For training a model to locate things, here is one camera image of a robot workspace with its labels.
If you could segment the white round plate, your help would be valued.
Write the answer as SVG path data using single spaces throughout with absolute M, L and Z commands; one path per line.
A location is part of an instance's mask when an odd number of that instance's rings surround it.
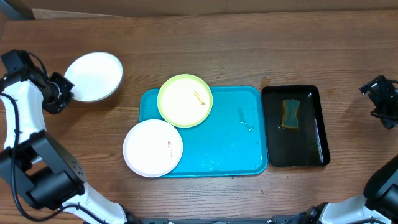
M 92 52 L 76 59 L 65 72 L 74 84 L 73 99 L 91 103 L 112 95 L 121 84 L 123 65 L 113 54 Z

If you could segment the green yellow sponge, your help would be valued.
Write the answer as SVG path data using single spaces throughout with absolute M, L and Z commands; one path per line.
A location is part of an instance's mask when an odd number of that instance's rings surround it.
M 287 99 L 282 102 L 281 128 L 298 129 L 298 111 L 300 102 L 296 99 Z

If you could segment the yellow-green rimmed plate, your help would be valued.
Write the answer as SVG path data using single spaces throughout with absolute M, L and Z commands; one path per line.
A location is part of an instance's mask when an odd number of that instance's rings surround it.
M 208 84 L 191 74 L 169 78 L 157 95 L 161 117 L 178 128 L 192 128 L 204 122 L 213 106 L 213 94 Z

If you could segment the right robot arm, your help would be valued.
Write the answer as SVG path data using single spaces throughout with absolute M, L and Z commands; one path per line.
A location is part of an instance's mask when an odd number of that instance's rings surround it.
M 360 88 L 375 105 L 371 116 L 385 128 L 397 126 L 397 84 L 380 75 Z M 322 203 L 286 220 L 289 224 L 397 223 L 397 157 L 376 171 L 363 194 L 339 203 Z

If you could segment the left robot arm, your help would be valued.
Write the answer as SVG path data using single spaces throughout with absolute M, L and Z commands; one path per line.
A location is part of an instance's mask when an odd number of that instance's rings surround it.
M 84 168 L 47 132 L 43 112 L 59 114 L 72 100 L 73 83 L 37 67 L 34 54 L 13 49 L 1 60 L 7 136 L 1 152 L 1 178 L 12 190 L 20 214 L 45 222 L 62 212 L 84 223 L 141 223 L 131 211 L 109 201 L 87 181 Z

